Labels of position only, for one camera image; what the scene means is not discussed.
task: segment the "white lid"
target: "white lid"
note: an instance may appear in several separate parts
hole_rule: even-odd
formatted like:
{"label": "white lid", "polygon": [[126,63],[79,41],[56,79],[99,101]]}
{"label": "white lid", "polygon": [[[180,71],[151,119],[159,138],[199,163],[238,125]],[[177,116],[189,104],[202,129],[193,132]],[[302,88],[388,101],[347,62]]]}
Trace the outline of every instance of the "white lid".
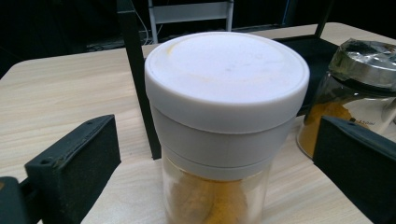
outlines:
{"label": "white lid", "polygon": [[146,59],[151,105],[186,126],[213,133],[255,133],[293,118],[309,69],[292,49],[247,34],[185,35]]}

